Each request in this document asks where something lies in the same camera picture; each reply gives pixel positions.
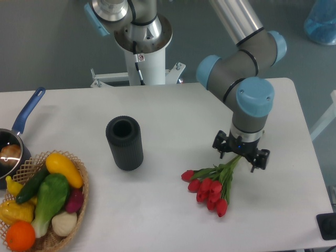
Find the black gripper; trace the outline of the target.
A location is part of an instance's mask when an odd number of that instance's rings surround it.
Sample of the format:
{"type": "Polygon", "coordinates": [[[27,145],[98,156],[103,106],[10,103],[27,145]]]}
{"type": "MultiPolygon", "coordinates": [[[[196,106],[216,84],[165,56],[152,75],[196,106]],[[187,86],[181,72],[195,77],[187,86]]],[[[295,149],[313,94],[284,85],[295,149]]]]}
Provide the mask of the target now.
{"type": "Polygon", "coordinates": [[[212,147],[220,153],[220,159],[224,157],[225,153],[230,152],[245,157],[252,165],[250,172],[253,173],[257,169],[265,170],[270,156],[269,150],[257,149],[259,139],[260,132],[237,131],[227,135],[224,131],[219,130],[212,147]]]}

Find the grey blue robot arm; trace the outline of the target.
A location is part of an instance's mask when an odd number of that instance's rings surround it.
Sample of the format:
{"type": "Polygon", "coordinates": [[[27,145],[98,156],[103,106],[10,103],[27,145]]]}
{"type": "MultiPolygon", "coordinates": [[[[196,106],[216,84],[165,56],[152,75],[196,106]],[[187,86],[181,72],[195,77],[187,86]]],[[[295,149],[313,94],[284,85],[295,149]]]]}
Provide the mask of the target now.
{"type": "MultiPolygon", "coordinates": [[[[220,154],[243,156],[254,169],[265,169],[270,152],[257,145],[275,92],[258,74],[281,60],[287,45],[278,32],[264,29],[248,1],[211,1],[211,5],[238,49],[226,59],[206,57],[196,71],[197,81],[233,112],[229,133],[219,131],[213,147],[220,154]]],[[[98,32],[113,34],[124,51],[130,85],[177,82],[165,68],[172,27],[157,12],[156,1],[89,1],[84,10],[98,32]]]]}

